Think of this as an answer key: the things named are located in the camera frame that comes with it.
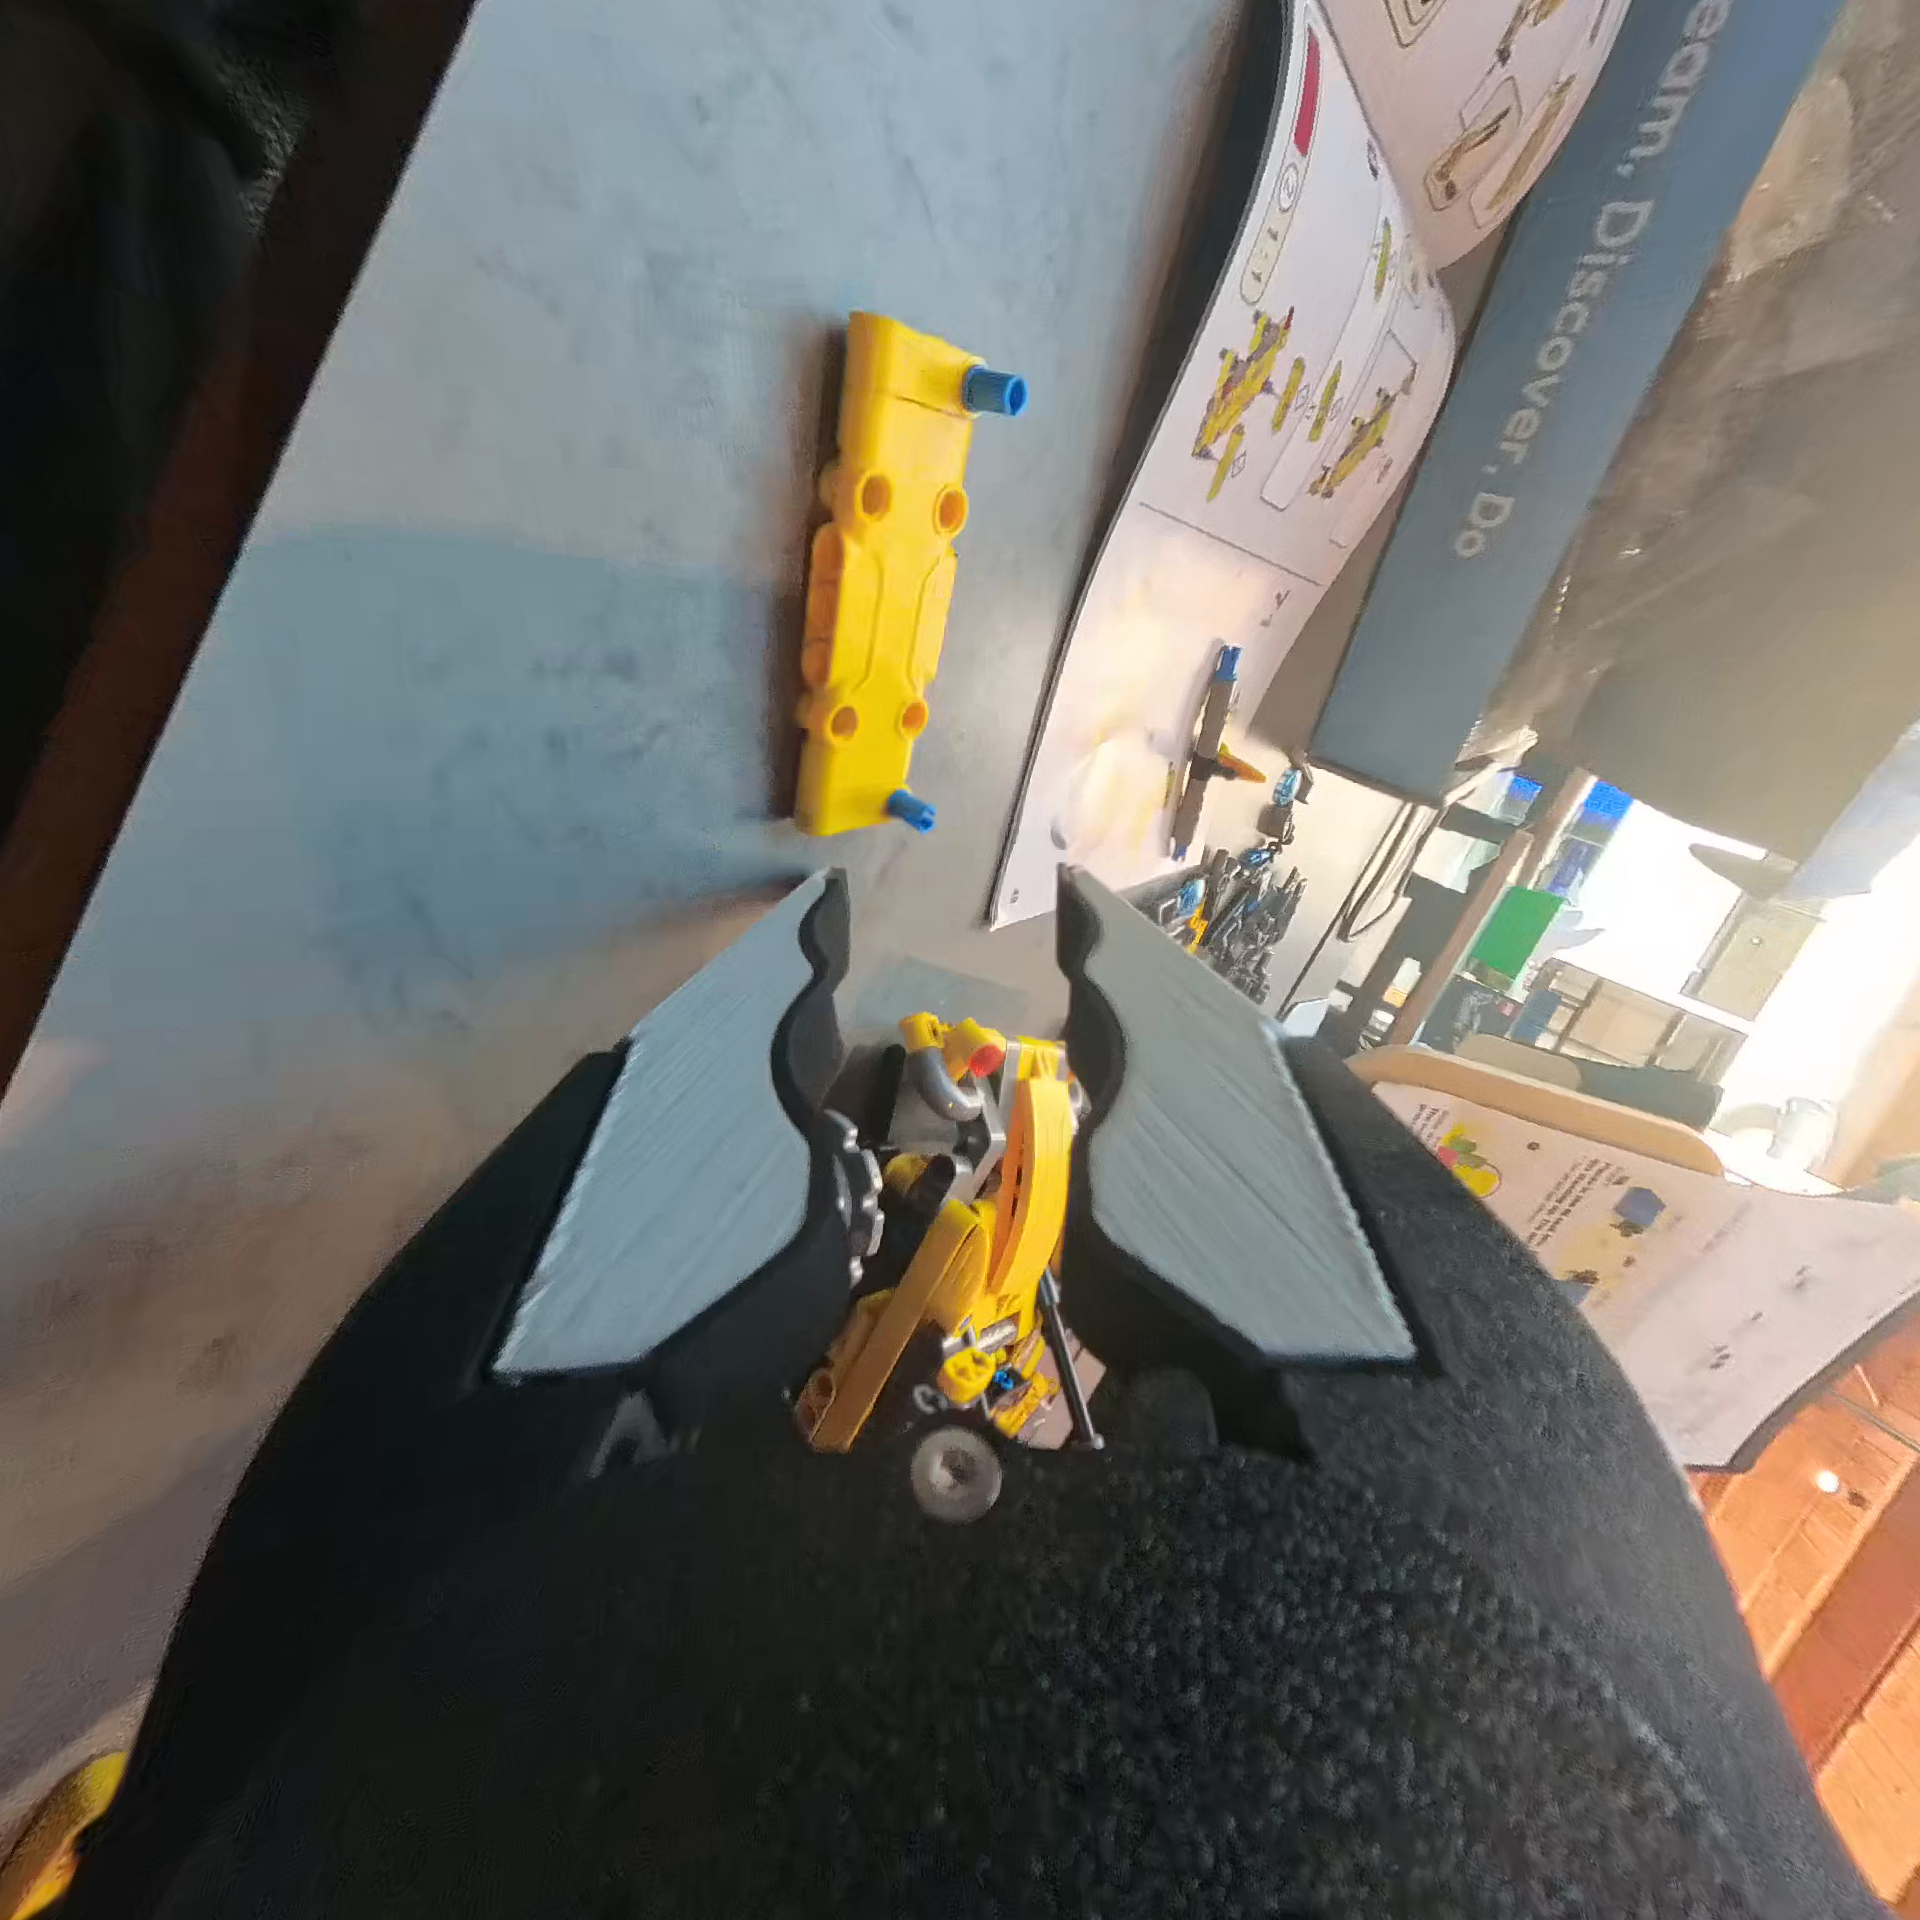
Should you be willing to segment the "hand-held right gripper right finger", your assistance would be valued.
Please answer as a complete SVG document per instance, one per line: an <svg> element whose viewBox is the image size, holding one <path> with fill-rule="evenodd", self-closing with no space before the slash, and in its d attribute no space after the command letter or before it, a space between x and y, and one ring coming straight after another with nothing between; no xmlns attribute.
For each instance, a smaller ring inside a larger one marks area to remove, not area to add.
<svg viewBox="0 0 1920 1920"><path fill-rule="evenodd" d="M1254 1368L1415 1363L1279 1030L1088 870L1057 871L1057 966L1075 1252Z"/></svg>

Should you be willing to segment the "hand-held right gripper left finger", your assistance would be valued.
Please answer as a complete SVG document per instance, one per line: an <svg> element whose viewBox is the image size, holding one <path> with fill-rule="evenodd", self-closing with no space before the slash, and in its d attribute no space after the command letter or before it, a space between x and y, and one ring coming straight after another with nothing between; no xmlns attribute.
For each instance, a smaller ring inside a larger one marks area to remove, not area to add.
<svg viewBox="0 0 1920 1920"><path fill-rule="evenodd" d="M806 876L638 1019L496 1376L636 1376L710 1419L825 1353L855 1260L825 1112L847 907L841 871Z"/></svg>

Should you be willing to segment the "yellow toy vehicle model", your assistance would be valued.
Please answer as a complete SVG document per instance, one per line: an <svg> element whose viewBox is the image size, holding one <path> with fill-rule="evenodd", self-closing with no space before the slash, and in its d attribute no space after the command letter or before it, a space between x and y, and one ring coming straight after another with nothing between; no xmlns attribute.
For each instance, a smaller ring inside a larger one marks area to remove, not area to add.
<svg viewBox="0 0 1920 1920"><path fill-rule="evenodd" d="M800 1387L795 1428L847 1455L883 1424L955 1417L1005 1442L1100 1451L1060 1286L1088 1092L1063 1042L905 1015L894 1110L853 1135L871 1251Z"/></svg>

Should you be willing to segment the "grey toy axle yellow connector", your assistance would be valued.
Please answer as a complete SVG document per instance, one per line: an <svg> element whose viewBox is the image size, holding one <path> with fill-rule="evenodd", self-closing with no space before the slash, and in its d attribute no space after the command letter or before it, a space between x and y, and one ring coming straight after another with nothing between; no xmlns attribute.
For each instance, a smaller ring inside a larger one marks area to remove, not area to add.
<svg viewBox="0 0 1920 1920"><path fill-rule="evenodd" d="M1241 648L1222 642L1207 678L1205 697L1187 745L1171 764L1167 857L1187 863L1205 819L1213 783L1259 784L1264 768L1239 758L1224 743L1227 723L1239 700Z"/></svg>

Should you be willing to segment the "yellow toy brick panel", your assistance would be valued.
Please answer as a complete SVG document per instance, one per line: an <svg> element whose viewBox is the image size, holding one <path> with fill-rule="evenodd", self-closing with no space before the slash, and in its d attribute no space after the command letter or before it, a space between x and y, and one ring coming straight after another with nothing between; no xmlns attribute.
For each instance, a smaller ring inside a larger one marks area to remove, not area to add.
<svg viewBox="0 0 1920 1920"><path fill-rule="evenodd" d="M1020 374L873 312L847 315L822 520L806 550L795 828L929 833L909 768L927 730L968 524L975 423L1020 418Z"/></svg>

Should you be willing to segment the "grey desk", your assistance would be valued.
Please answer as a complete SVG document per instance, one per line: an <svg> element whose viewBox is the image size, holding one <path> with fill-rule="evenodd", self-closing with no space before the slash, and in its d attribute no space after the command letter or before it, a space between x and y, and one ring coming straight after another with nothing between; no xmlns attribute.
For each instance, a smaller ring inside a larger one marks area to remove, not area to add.
<svg viewBox="0 0 1920 1920"><path fill-rule="evenodd" d="M223 590L180 447L59 786L117 836L5 1098L5 1824L128 1739L253 1440L589 1047L847 870L853 1019L968 988L1036 710L1224 182L1254 4L478 4ZM919 792L785 820L841 328L1027 376L984 423Z"/></svg>

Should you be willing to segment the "pile of grey toy bricks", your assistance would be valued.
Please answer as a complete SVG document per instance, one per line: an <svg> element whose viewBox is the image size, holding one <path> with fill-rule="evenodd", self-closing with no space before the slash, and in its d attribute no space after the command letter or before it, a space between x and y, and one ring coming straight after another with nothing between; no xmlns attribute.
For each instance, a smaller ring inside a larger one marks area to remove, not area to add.
<svg viewBox="0 0 1920 1920"><path fill-rule="evenodd" d="M1291 768L1259 816L1259 839L1216 850L1201 871L1158 888L1142 912L1241 998L1267 1007L1270 970L1304 899L1304 876L1285 855L1311 795L1311 770Z"/></svg>

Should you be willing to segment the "toy instruction booklet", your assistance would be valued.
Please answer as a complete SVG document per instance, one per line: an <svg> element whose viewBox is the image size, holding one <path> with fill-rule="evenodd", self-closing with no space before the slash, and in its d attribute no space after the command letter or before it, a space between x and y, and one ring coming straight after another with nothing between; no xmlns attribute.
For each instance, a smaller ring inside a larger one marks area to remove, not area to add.
<svg viewBox="0 0 1920 1920"><path fill-rule="evenodd" d="M1439 283L1559 153L1622 2L1252 4L1221 183L1051 675L989 927L1201 847L1229 745L1423 449Z"/></svg>

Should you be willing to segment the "blue cardboard box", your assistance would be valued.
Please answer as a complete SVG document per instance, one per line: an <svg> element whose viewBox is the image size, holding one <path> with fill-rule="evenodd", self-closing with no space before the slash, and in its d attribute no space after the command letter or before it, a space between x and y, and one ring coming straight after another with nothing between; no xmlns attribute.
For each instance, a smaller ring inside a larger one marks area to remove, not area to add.
<svg viewBox="0 0 1920 1920"><path fill-rule="evenodd" d="M1803 863L1916 728L1917 4L1632 4L1316 716Z"/></svg>

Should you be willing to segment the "person's black pants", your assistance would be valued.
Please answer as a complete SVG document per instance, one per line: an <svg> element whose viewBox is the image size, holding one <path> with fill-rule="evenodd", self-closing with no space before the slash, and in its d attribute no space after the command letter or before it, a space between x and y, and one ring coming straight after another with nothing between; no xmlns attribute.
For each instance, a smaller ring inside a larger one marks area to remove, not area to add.
<svg viewBox="0 0 1920 1920"><path fill-rule="evenodd" d="M3 4L3 761L16 802L360 7Z"/></svg>

